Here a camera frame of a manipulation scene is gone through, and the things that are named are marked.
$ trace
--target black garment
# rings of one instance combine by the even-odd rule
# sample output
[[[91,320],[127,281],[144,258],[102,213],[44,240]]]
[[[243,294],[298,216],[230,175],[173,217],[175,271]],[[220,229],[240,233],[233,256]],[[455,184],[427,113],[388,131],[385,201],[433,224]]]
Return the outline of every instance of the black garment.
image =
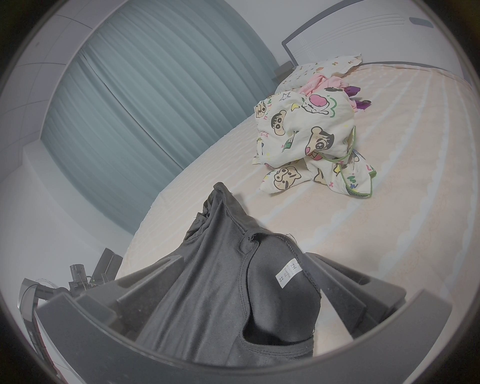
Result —
[[[305,257],[287,236],[261,228],[222,183],[214,186],[170,255],[185,270],[154,310],[137,343],[219,366],[262,366],[307,357],[320,291],[305,271],[284,288],[276,275]]]

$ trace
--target pink clothing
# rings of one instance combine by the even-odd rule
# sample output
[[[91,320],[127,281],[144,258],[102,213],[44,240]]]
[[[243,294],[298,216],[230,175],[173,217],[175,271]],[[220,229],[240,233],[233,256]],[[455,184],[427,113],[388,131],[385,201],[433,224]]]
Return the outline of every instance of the pink clothing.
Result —
[[[325,88],[338,88],[345,89],[348,87],[348,83],[337,76],[332,76],[327,79],[321,73],[313,75],[313,77],[305,84],[300,90],[299,93],[303,93],[305,96],[310,96],[317,90]],[[350,105],[354,111],[357,111],[357,104],[354,100],[350,100]]]

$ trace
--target curtain fold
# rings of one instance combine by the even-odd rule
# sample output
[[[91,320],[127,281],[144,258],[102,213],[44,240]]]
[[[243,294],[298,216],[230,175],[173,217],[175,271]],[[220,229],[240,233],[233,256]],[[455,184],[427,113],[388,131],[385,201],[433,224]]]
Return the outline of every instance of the curtain fold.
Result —
[[[74,58],[41,139],[134,233],[158,193],[274,92],[277,66],[223,0],[131,0]]]

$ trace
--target pillow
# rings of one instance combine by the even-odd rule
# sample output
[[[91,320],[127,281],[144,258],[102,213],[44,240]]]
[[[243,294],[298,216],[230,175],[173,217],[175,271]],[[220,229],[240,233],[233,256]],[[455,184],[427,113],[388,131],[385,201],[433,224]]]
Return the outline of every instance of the pillow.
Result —
[[[295,70],[277,87],[275,93],[291,91],[303,87],[315,73],[322,73],[326,77],[343,77],[350,68],[361,63],[361,55],[337,56],[334,59],[309,63],[298,66]]]

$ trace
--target bed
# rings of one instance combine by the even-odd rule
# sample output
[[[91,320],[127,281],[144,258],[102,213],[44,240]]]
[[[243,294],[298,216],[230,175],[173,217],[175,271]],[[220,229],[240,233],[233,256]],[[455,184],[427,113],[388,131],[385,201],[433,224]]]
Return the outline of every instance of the bed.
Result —
[[[436,344],[443,346],[479,283],[478,106],[463,79],[440,69],[368,64],[345,79],[372,101],[355,115],[356,147],[378,172],[371,198],[337,194],[313,181],[274,195],[260,191],[269,169],[252,165],[258,132],[251,116],[158,195],[118,277],[175,250],[221,181],[249,215],[271,231],[289,234],[304,252],[400,285],[407,299],[426,288],[452,302]],[[315,354],[349,341],[323,298]]]

